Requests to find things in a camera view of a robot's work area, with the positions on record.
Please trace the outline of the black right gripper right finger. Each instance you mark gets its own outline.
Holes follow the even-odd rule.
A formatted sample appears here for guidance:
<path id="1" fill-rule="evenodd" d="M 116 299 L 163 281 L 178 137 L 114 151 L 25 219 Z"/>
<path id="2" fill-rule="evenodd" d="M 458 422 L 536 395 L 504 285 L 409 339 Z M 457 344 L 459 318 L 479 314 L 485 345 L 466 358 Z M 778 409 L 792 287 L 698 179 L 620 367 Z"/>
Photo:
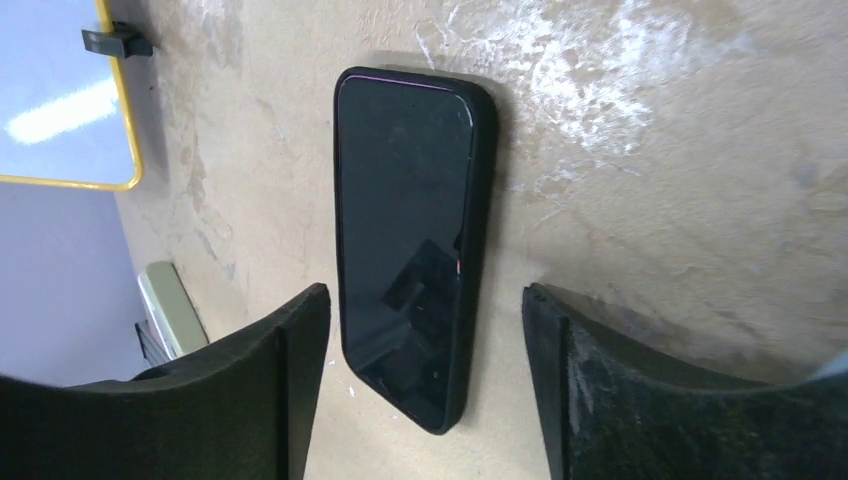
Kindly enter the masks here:
<path id="1" fill-rule="evenodd" d="M 847 374 L 775 385 L 607 325 L 622 309 L 534 283 L 522 323 L 554 479 L 843 479 Z"/>

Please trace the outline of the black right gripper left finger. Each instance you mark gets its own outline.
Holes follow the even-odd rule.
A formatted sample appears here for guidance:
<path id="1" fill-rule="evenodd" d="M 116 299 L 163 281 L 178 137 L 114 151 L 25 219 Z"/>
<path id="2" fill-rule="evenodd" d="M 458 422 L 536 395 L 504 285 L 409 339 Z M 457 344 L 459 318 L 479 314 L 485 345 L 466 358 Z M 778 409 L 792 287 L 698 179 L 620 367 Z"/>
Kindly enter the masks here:
<path id="1" fill-rule="evenodd" d="M 5 479 L 300 479 L 331 321 L 307 287 L 258 320 L 128 381 L 1 381 Z"/>

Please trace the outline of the black phone case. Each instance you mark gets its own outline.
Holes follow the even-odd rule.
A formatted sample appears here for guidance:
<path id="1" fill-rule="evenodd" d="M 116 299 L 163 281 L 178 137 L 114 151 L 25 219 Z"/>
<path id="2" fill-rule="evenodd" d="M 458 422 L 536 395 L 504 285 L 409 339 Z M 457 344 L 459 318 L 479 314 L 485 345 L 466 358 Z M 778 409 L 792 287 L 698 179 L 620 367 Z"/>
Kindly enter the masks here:
<path id="1" fill-rule="evenodd" d="M 336 218 L 335 236 L 341 347 L 348 366 L 349 364 L 343 350 L 342 316 L 340 313 L 342 297 L 340 293 L 341 263 L 339 259 L 341 250 L 341 207 L 339 194 L 341 187 L 339 175 L 337 102 L 343 81 L 351 76 L 364 76 L 381 81 L 398 82 L 454 93 L 464 101 L 471 118 L 473 139 L 469 154 L 468 173 L 466 178 L 463 223 L 461 232 L 456 240 L 456 247 L 458 251 L 456 271 L 458 274 L 459 285 L 455 303 L 455 330 L 451 341 L 452 352 L 448 393 L 448 409 L 450 414 L 449 426 L 441 432 L 428 431 L 420 427 L 414 420 L 405 415 L 401 410 L 396 408 L 392 403 L 373 389 L 378 395 L 398 409 L 403 415 L 413 421 L 420 428 L 428 433 L 441 435 L 449 431 L 459 422 L 463 415 L 468 395 L 478 300 L 480 297 L 482 273 L 484 270 L 488 220 L 492 203 L 492 191 L 497 162 L 497 148 L 499 143 L 499 115 L 496 102 L 492 95 L 483 86 L 459 78 L 369 67 L 351 67 L 346 69 L 339 76 L 335 85 L 333 96 L 334 203 Z M 352 369 L 351 371 L 359 380 L 361 380 Z"/>

